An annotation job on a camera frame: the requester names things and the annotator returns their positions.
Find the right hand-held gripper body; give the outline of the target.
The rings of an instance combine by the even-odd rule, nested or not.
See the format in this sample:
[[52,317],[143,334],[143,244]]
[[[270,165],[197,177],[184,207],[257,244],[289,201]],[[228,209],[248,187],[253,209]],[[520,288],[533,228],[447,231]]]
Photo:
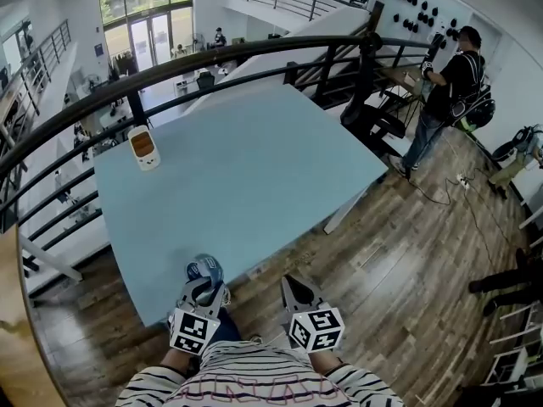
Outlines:
[[315,303],[300,304],[283,298],[286,321],[283,329],[291,348],[302,348],[306,353],[332,350],[344,334],[344,321],[337,307],[318,298]]

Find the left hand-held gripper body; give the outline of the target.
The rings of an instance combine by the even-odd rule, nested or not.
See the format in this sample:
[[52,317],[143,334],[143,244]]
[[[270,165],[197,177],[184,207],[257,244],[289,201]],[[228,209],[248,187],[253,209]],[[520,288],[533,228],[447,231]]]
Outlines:
[[200,281],[199,296],[194,303],[183,303],[182,294],[169,316],[169,345],[182,352],[201,355],[219,328],[220,308],[207,306],[209,281]]

